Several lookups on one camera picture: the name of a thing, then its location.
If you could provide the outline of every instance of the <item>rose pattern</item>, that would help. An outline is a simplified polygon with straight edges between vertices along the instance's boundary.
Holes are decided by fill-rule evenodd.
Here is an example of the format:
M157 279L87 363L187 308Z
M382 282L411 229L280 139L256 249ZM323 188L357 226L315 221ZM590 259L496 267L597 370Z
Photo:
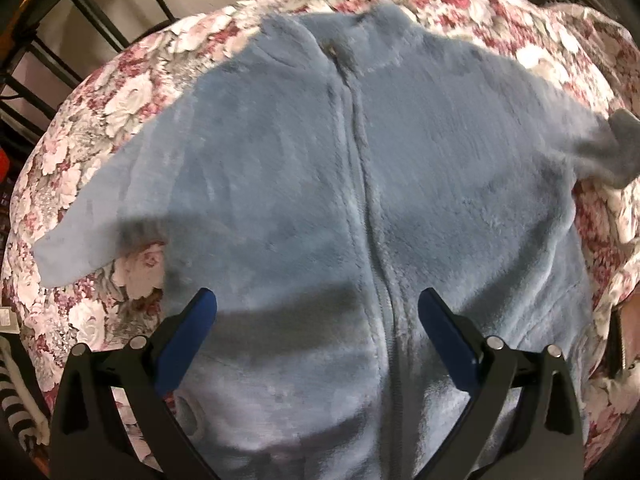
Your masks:
M55 227L101 165L201 73L232 57L270 12L365 12L379 0L247 0L189 16L131 45L91 74L61 105L26 161L11 202L2 299L18 313L21 337L52 406L70 348L122 346L160 320L162 246L144 248L78 282L44 289L31 245ZM629 33L593 9L527 0L389 0L435 33L511 57L605 116L640 114L640 52ZM611 309L640 280L640 179L614 190L574 189L575 224L593 283L590 337L596 351L585 389L590 416L586 465L624 426L640 397L640 367L609 380L600 368ZM126 396L117 397L136 452L154 463Z

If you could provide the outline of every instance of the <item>striped fabric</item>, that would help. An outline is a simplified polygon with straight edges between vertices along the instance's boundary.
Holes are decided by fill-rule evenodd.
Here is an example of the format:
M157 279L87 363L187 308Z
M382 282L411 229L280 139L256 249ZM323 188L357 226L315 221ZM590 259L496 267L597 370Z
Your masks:
M9 423L9 428L22 446L29 454L33 452L36 445L37 431L33 419L24 408L20 397L15 391L14 384L9 377L4 359L0 354L0 406L4 413L4 418Z

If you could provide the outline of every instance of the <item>floral fabric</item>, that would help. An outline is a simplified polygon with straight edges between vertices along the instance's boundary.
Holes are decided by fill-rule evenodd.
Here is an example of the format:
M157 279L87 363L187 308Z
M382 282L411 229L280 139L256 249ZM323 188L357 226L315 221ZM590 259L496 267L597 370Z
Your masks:
M162 246L120 258L62 288L44 289L31 245L55 227L78 191L142 125L201 73L241 50L268 12L364 12L379 0L249 0L190 16L130 46L89 76L62 104L28 158L11 203L2 263L2 300L21 320L21 337L40 387L53 405L63 366L77 342L121 347L161 319ZM435 34L512 57L605 116L640 114L640 53L628 32L592 9L526 0L389 0ZM593 283L593 355L586 403L586 463L611 443L640 398L640 367L609 380L599 368L611 309L640 280L640 180L626 189L583 181L575 224ZM136 451L152 462L126 396L116 400Z

